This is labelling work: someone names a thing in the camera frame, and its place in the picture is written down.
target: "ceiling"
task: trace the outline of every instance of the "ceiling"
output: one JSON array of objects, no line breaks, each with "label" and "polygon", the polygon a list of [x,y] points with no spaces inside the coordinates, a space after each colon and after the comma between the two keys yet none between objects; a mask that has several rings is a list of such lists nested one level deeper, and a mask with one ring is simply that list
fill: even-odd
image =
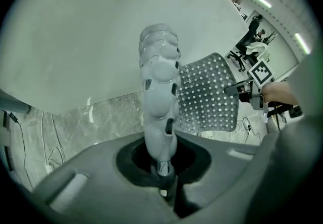
[{"label": "ceiling", "polygon": [[296,58],[301,61],[305,56],[303,48],[295,38],[300,33],[311,49],[320,35],[320,27],[306,0],[266,0],[271,8],[257,0],[248,0],[255,10],[263,14],[285,38]]}]

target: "floor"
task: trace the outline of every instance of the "floor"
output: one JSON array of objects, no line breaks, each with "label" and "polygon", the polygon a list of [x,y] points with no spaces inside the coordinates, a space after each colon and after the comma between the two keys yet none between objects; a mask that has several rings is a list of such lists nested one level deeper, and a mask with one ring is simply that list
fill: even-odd
[{"label": "floor", "polygon": [[[238,72],[236,62],[232,61],[232,59],[226,60],[237,81],[247,78],[246,72]],[[15,115],[21,124],[24,136],[26,151],[25,168],[27,171],[23,167],[24,146],[20,127],[18,124],[10,121],[12,134],[11,154],[16,170],[14,178],[29,190],[32,190],[47,175],[45,165],[48,164],[51,152],[50,163],[56,167],[61,165],[62,157],[57,149],[53,149],[54,147],[60,147],[58,138],[63,148],[63,157],[65,160],[68,160],[96,143],[142,132],[142,100],[143,93],[138,92],[77,108],[61,115],[43,114],[43,111],[35,108],[32,108],[27,115],[16,113]],[[253,132],[250,131],[249,135],[243,126],[242,120],[244,117],[248,117],[253,130]],[[262,112],[253,110],[248,103],[240,103],[238,119],[238,125],[234,132],[211,131],[200,133],[199,136],[222,141],[259,145],[260,140],[267,133]]]}]

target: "perforated plate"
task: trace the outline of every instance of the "perforated plate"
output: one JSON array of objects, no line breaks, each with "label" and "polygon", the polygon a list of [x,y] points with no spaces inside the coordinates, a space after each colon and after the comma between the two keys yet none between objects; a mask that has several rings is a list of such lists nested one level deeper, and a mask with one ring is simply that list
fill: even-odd
[{"label": "perforated plate", "polygon": [[223,88],[237,82],[218,53],[180,69],[182,85],[178,92],[180,104],[175,129],[186,133],[235,130],[239,96],[226,95]]}]

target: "dotted panel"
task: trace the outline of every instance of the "dotted panel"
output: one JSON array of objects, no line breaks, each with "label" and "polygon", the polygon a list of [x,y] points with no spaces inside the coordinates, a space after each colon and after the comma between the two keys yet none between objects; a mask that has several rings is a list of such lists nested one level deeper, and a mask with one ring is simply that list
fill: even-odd
[{"label": "dotted panel", "polygon": [[225,59],[213,53],[180,69],[182,87],[175,129],[186,133],[235,130],[239,96],[226,95],[223,88],[237,82]]}]

